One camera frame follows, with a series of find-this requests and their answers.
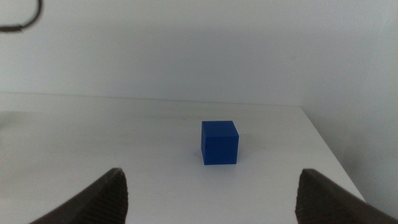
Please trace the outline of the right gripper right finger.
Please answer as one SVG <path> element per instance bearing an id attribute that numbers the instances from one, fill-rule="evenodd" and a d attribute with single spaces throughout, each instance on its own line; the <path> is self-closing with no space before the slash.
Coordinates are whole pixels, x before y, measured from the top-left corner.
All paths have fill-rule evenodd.
<path id="1" fill-rule="evenodd" d="M 299 177 L 295 215 L 300 224 L 397 224 L 397 219 L 351 194 L 315 169 Z"/>

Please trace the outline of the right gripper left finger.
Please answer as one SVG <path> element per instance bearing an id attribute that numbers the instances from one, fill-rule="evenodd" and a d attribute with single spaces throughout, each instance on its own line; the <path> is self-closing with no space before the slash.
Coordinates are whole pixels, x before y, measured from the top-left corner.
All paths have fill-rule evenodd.
<path id="1" fill-rule="evenodd" d="M 87 188 L 33 224 L 124 224 L 128 211 L 126 176 L 112 168 Z"/>

